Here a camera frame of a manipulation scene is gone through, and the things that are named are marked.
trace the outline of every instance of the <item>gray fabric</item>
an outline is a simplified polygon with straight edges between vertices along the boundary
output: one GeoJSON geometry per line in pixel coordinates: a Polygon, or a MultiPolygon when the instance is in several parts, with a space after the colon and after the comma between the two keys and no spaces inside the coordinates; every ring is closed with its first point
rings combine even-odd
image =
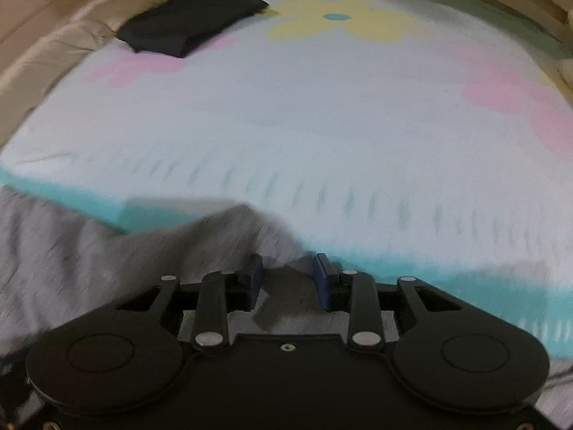
{"type": "MultiPolygon", "coordinates": [[[[237,269],[251,253],[265,266],[263,292],[254,312],[229,315],[237,332],[345,335],[346,314],[322,312],[305,252],[272,218],[239,206],[200,221],[138,234],[123,234],[59,205],[0,190],[0,357],[164,274],[183,283],[211,271],[237,269]]],[[[397,338],[383,312],[389,340],[397,338]]],[[[190,336],[187,317],[180,338],[190,336]]],[[[553,360],[552,373],[571,366],[553,360]]],[[[573,422],[572,375],[548,381],[539,409],[558,426],[573,422]]]]}

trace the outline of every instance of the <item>circular cover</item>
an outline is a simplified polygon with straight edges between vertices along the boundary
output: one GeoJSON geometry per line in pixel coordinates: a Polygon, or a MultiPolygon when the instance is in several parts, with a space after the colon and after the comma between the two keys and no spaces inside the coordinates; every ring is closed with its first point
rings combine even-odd
{"type": "Polygon", "coordinates": [[[466,310],[428,315],[400,338],[393,362],[416,394],[470,414],[519,406],[549,371],[537,339],[484,312],[466,310]]]}
{"type": "Polygon", "coordinates": [[[28,353],[30,380],[44,400],[67,412],[135,407],[165,388],[182,363],[179,342],[158,323],[139,312],[115,311],[112,321],[67,324],[28,353]]]}

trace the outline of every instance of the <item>metal rivet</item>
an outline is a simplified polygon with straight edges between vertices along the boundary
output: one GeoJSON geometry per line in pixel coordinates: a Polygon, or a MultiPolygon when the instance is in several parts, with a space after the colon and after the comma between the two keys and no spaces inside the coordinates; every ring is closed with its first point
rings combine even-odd
{"type": "Polygon", "coordinates": [[[195,337],[195,342],[200,346],[219,346],[223,342],[223,335],[216,331],[204,331],[195,337]]]}
{"type": "Polygon", "coordinates": [[[352,341],[356,344],[360,344],[360,346],[376,346],[382,341],[382,337],[373,331],[359,331],[358,333],[354,333],[352,341]]]}
{"type": "Polygon", "coordinates": [[[52,421],[44,422],[42,425],[42,430],[61,430],[60,426],[52,421]]]}
{"type": "Polygon", "coordinates": [[[282,349],[283,351],[285,351],[286,353],[291,353],[291,352],[293,352],[293,351],[296,349],[296,346],[295,346],[294,344],[284,343],[284,344],[281,346],[281,349],[282,349]]]}

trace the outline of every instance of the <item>blue flower center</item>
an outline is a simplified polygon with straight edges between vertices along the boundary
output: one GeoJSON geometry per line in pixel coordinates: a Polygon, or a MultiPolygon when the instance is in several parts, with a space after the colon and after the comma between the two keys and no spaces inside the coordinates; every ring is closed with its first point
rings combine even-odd
{"type": "Polygon", "coordinates": [[[329,19],[330,21],[346,21],[350,19],[350,16],[347,14],[341,13],[328,13],[323,16],[325,19],[329,19]]]}

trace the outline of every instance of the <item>folded black cloth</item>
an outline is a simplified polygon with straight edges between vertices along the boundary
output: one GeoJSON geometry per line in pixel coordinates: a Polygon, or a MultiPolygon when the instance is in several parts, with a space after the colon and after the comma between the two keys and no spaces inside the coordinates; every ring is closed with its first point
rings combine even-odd
{"type": "Polygon", "coordinates": [[[184,58],[226,27],[267,6],[261,0],[169,0],[128,20],[117,38],[135,51],[184,58]]]}

